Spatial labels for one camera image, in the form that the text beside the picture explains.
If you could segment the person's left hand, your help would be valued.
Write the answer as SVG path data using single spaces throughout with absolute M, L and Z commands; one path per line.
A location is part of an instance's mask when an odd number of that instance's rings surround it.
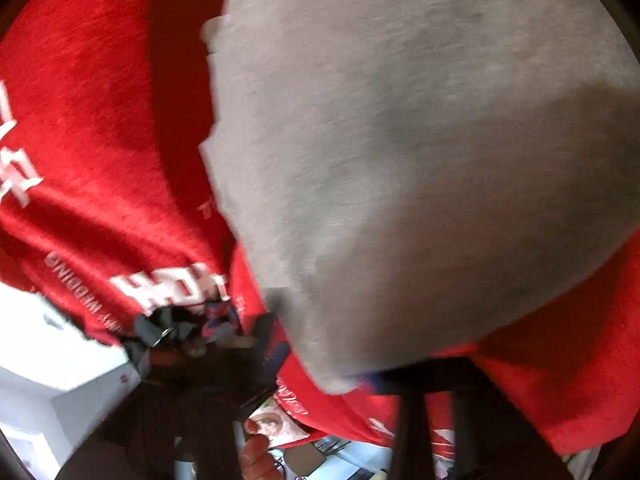
M 239 452 L 244 480 L 282 480 L 283 474 L 269 454 L 269 440 L 262 434 L 250 434 Z

